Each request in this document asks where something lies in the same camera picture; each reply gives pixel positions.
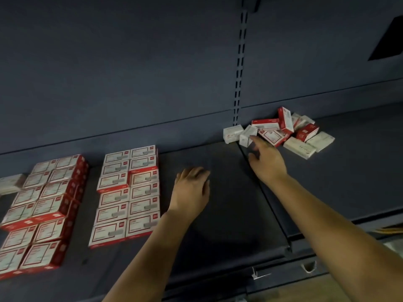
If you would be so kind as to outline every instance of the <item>hand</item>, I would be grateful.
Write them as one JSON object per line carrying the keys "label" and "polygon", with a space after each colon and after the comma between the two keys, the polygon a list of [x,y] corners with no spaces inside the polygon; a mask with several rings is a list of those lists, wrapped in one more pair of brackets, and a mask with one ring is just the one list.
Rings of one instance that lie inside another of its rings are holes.
{"label": "hand", "polygon": [[259,159],[253,153],[249,153],[249,164],[256,176],[267,186],[277,179],[287,177],[287,168],[280,152],[268,142],[259,137],[250,136],[255,142],[255,151],[259,151]]}
{"label": "hand", "polygon": [[208,203],[209,174],[203,167],[184,169],[177,174],[168,211],[175,212],[190,225]]}

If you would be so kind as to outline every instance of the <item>forearm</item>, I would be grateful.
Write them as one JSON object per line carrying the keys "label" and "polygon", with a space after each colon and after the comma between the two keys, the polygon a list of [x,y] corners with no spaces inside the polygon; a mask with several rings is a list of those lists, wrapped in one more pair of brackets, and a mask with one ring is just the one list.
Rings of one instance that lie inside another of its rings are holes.
{"label": "forearm", "polygon": [[390,289],[391,293],[396,289],[394,284],[396,280],[401,281],[403,271],[403,260],[396,254],[314,197],[293,178],[285,176],[267,185],[352,299],[362,301],[365,297],[366,301],[375,301],[384,290]]}
{"label": "forearm", "polygon": [[179,245],[189,227],[173,211],[157,227],[107,294],[104,302],[161,300]]}

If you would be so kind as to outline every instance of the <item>human hand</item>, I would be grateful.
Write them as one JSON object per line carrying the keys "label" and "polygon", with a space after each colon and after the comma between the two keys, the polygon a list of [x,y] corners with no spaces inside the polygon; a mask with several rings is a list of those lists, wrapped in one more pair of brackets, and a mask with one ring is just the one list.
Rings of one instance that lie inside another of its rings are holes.
{"label": "human hand", "polygon": [[203,211],[210,196],[210,171],[203,167],[184,169],[177,174],[168,211],[175,212],[189,225]]}
{"label": "human hand", "polygon": [[277,179],[287,177],[287,168],[280,152],[259,137],[250,136],[255,142],[255,151],[259,151],[259,159],[253,153],[249,153],[249,164],[256,176],[267,186]]}

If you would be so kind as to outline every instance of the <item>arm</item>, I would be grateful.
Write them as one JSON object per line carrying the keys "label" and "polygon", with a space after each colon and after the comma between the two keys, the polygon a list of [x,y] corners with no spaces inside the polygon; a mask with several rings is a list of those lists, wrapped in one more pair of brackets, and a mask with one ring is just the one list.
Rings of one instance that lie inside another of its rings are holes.
{"label": "arm", "polygon": [[208,203],[209,174],[202,167],[177,174],[168,211],[103,302],[161,300],[183,236]]}
{"label": "arm", "polygon": [[251,168],[274,192],[347,295],[353,301],[402,301],[403,259],[291,178],[276,148],[251,138],[260,153],[259,159],[249,154]]}

